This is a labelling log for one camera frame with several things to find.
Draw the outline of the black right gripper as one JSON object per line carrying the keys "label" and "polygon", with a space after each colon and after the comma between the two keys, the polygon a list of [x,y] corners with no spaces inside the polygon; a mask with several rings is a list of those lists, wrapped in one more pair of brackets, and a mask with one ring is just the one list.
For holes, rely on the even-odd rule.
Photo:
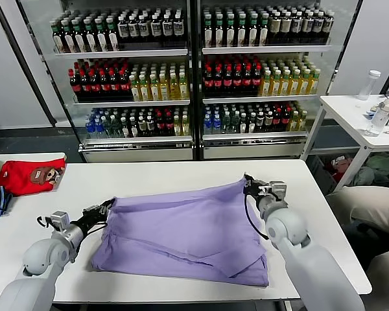
{"label": "black right gripper", "polygon": [[246,180],[244,188],[244,194],[246,196],[258,196],[265,203],[273,202],[272,187],[270,185],[265,185],[264,181],[255,179],[248,174],[245,174],[244,178]]}

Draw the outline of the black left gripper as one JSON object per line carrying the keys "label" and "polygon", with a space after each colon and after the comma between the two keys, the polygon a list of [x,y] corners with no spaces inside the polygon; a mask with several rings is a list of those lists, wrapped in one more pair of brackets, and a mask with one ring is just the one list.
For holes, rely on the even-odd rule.
{"label": "black left gripper", "polygon": [[77,226],[83,233],[89,231],[99,223],[106,223],[110,209],[115,202],[115,198],[106,200],[98,205],[92,205],[83,209],[82,217],[71,222],[72,225]]}

